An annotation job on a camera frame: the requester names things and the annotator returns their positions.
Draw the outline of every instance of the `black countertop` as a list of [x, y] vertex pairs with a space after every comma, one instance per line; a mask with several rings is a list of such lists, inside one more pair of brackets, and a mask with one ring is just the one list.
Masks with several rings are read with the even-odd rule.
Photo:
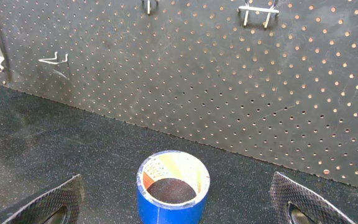
[[0, 211], [80, 173], [86, 198], [78, 223], [140, 223], [136, 172], [149, 155], [189, 152], [209, 170], [202, 223], [276, 223], [275, 171], [314, 190], [358, 223], [358, 189], [169, 136], [0, 86]]

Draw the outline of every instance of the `blue painter's tape roll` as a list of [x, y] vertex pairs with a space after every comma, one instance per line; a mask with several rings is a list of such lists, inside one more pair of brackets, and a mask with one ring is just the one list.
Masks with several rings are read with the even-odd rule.
[[[162, 179], [178, 179], [188, 184], [195, 197], [182, 203], [156, 199], [147, 189]], [[163, 151], [148, 157], [137, 172], [139, 216], [145, 224], [192, 224], [201, 220], [208, 189], [209, 174], [196, 157], [180, 151]]]

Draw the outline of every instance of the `roll of tape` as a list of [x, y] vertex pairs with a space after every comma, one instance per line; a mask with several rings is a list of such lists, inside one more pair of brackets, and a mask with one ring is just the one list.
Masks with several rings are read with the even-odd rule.
[[[163, 180], [174, 180], [175, 183], [168, 188], [163, 188], [164, 192], [160, 194], [162, 198], [157, 198], [148, 190], [163, 186], [161, 184], [157, 186], [157, 182], [161, 183]], [[188, 195], [180, 195], [183, 194], [183, 189], [177, 188], [179, 182], [184, 182], [188, 188], [191, 187], [195, 197], [192, 196], [184, 202], [172, 203], [166, 199], [170, 194], [176, 197], [184, 196], [180, 199], [188, 197]], [[196, 157], [180, 151], [153, 154], [142, 163], [137, 172], [139, 216], [145, 224], [198, 223], [206, 203], [209, 183], [208, 171]]]

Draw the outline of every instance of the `tape roll rim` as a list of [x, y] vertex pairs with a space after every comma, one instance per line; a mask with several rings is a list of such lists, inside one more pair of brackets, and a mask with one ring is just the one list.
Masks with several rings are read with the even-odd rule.
[[[143, 174], [145, 165], [150, 160], [155, 159], [162, 154], [168, 154], [168, 153], [169, 154], [172, 154], [172, 153], [185, 154], [186, 156], [193, 158], [204, 169], [204, 171], [206, 172], [206, 178], [204, 181], [204, 184], [206, 187], [205, 187], [205, 190], [202, 191], [201, 194], [199, 194], [196, 197], [194, 197], [193, 199], [183, 202], [183, 203], [166, 203], [166, 202], [157, 200], [147, 191], [147, 189], [144, 186], [143, 180], [142, 180], [142, 174]], [[176, 151], [176, 150], [167, 150], [167, 151], [161, 151], [161, 152], [152, 154], [151, 156], [146, 158], [146, 160], [140, 165], [139, 170], [137, 171], [137, 189], [142, 194], [142, 196], [147, 201], [152, 203], [153, 205], [160, 207], [160, 208], [170, 209], [170, 210], [181, 210], [181, 209], [185, 209], [185, 208], [190, 208], [190, 207], [196, 205], [197, 203], [201, 202], [208, 194], [210, 183], [211, 183], [211, 180], [209, 178], [209, 172], [208, 172], [207, 168], [205, 167], [205, 165], [197, 157], [195, 157], [187, 152]]]

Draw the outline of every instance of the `perforated board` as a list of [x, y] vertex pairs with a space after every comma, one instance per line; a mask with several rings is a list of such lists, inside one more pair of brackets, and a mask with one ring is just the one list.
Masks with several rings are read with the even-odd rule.
[[244, 4], [0, 0], [0, 85], [358, 186], [358, 0]]

